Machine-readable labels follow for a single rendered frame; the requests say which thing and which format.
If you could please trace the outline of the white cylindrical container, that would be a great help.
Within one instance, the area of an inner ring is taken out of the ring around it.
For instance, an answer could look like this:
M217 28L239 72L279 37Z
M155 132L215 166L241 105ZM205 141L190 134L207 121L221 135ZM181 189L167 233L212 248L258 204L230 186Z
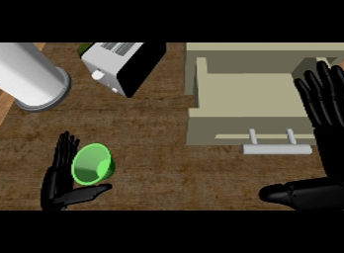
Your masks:
M0 42L0 89L28 112L51 109L71 89L68 72L31 42Z

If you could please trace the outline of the beige cabinet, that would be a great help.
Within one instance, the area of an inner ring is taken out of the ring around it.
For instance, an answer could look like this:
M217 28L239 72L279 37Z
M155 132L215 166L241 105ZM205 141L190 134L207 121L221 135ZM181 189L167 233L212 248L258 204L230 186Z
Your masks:
M184 94L192 94L195 62L210 73L291 73L306 58L344 61L344 42L187 42L183 48Z

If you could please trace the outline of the green cup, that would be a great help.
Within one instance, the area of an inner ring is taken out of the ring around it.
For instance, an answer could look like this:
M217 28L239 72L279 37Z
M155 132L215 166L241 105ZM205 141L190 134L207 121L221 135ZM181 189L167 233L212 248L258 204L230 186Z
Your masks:
M100 143L87 144L76 152L71 163L71 176L82 185L94 185L115 172L115 161L108 147Z

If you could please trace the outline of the beige open drawer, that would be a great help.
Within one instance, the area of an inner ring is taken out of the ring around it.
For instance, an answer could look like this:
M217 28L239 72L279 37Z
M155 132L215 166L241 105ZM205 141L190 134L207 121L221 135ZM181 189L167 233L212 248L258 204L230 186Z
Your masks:
M249 129L258 142L285 143L292 129L300 143L314 142L312 124L294 88L292 79L326 58L306 58L291 73L210 73L207 59L195 62L187 109L186 143L239 145L249 141Z

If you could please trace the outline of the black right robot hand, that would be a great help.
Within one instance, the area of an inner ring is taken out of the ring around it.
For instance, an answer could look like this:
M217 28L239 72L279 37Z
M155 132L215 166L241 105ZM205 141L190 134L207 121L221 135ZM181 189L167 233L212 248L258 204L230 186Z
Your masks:
M294 79L300 100L313 127L325 171L323 178L273 184L260 190L260 200L297 211L344 211L344 70L316 62Z

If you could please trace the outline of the green round object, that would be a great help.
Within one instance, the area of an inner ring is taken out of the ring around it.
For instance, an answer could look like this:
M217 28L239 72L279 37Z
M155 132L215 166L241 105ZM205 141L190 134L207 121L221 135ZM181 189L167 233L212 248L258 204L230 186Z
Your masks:
M82 43L78 48L76 48L76 53L81 56L84 54L84 52L88 50L88 48L91 47L93 42L85 42Z

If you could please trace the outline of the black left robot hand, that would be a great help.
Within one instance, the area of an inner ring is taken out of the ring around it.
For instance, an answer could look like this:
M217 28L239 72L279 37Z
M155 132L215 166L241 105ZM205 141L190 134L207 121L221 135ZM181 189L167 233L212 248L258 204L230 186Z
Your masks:
M71 163L79 139L66 131L57 138L53 165L47 169L41 187L41 208L44 211L65 211L66 207L93 201L112 189L110 184L82 186L71 176Z

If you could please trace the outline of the white and black toaster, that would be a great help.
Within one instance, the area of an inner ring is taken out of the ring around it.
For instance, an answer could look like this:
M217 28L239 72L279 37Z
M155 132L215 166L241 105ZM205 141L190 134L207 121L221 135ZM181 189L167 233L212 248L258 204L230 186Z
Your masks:
M131 98L164 55L164 42L94 42L79 53L91 78Z

